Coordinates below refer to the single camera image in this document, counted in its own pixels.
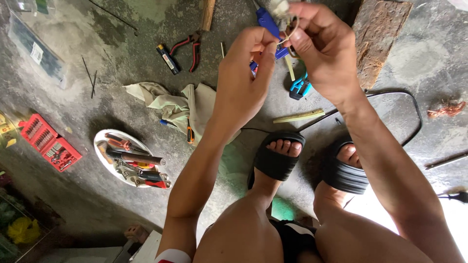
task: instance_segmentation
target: tangled copper wire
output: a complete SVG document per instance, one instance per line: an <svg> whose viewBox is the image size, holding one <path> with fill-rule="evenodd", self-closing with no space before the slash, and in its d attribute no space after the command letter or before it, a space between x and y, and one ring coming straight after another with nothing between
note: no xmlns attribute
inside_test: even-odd
<svg viewBox="0 0 468 263"><path fill-rule="evenodd" d="M427 111L427 116L429 118L436 118L439 117L440 115L447 114L450 117L453 117L457 114L459 114L463 108L466 106L466 102L460 102L459 104L456 105L448 105L447 106L438 109L438 110L428 110Z"/></svg>

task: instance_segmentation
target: hand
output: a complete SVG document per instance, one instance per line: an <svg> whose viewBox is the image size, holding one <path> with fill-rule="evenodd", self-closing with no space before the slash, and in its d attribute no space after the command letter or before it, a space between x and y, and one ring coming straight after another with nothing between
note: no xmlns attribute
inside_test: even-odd
<svg viewBox="0 0 468 263"><path fill-rule="evenodd" d="M285 46L304 60L312 86L336 106L361 95L352 29L322 4L291 3L289 12L300 19Z"/></svg>
<svg viewBox="0 0 468 263"><path fill-rule="evenodd" d="M246 28L239 34L219 65L211 123L234 134L258 113L275 70L278 42L262 27ZM252 59L258 63L256 78L249 67Z"/></svg>

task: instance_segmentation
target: socket set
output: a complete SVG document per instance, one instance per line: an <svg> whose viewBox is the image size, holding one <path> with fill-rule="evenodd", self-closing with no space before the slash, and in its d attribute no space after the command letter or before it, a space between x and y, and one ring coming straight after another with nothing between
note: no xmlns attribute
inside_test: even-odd
<svg viewBox="0 0 468 263"><path fill-rule="evenodd" d="M21 121L18 126L23 127L21 136L59 172L65 171L81 159L81 154L65 138L61 137L40 114L33 114L29 121Z"/></svg>

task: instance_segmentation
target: concrete floor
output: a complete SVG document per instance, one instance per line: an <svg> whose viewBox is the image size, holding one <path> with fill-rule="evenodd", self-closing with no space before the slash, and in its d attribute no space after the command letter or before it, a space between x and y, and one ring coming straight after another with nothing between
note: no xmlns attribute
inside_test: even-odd
<svg viewBox="0 0 468 263"><path fill-rule="evenodd" d="M413 0L415 5L398 41L392 48L374 90L405 88L412 92L424 114L424 127L405 149L417 165L438 161L468 148L468 114L428 120L425 111L442 100L467 100L468 14L446 0ZM15 185L28 198L40 197L65 220L64 231L84 240L121 240L130 223L161 229L170 190L136 189L113 177L93 150L92 139L102 129L114 128L140 138L158 156L173 181L193 152L180 132L160 125L161 112L145 108L127 94L122 85L140 81L162 84L174 95L187 84L203 82L216 88L221 61L219 43L232 44L245 27L256 25L255 9L249 0L218 0L212 30L202 36L201 63L188 73L191 48L178 54L183 71L173 76L156 52L164 42L172 46L198 28L201 0L100 0L139 28L139 36L86 0L56 1L56 17L24 17L39 37L68 65L65 90L50 85L30 58L22 56L7 37L8 11L0 0L0 110L10 116L39 112L64 136L83 158L64 173L53 169L24 140L0 152L0 162L13 174ZM352 1L324 2L343 19ZM98 70L96 97L81 57L90 71ZM301 74L299 63L297 72ZM270 92L259 114L246 126L270 131L291 129L291 124L272 124L275 117L306 112L332 105L313 91L300 102L288 97L291 81L284 60L278 61ZM373 99L373 104L395 136L403 140L416 127L411 101L403 96ZM305 123L293 123L300 127ZM278 191L273 215L301 218L314 215L312 182L316 178L320 150L345 130L334 118L303 134L307 145L290 179ZM212 196L202 212L198 237L246 190L248 173L256 148L265 137L258 131L243 131L227 145ZM424 171L437 192L468 185L468 159L443 168Z"/></svg>

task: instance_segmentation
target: white plate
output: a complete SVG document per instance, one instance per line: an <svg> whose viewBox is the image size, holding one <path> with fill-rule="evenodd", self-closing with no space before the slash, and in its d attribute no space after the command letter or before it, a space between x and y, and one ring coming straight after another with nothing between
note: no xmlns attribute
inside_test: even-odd
<svg viewBox="0 0 468 263"><path fill-rule="evenodd" d="M138 146L140 147L141 149L149 152L149 154L151 156L153 156L153 154L151 153L151 151L148 149L148 147L146 147L146 145L144 145L141 141L139 141L138 139L136 139L135 137L123 132L123 131L118 131L118 130L114 130L114 129L106 129L106 130L102 130L102 131L99 131L96 136L94 137L94 150L96 151L96 154L97 154L97 157L99 158L99 160L101 161L102 165L104 165L105 168L107 168L107 170L113 174L115 177L117 177L120 181L126 183L126 184L129 184L131 186L135 186L135 183L130 181L130 179L128 180L125 180L124 177L119 174L118 172L116 172L115 170L115 164L109 164L106 159L102 156L101 152L99 151L99 149L97 148L97 145L102 142L102 141L108 141L107 138L105 137L105 134L106 133L110 133L112 135L115 135L115 136L118 136L119 138L122 138L122 139L125 139L125 140L129 140L133 145L135 146ZM108 144L108 147L112 148L113 150L122 150L122 148L118 148L118 147L115 147L113 145L110 145ZM147 187L151 187L149 185L146 185L146 184L142 184L139 186L139 188L147 188Z"/></svg>

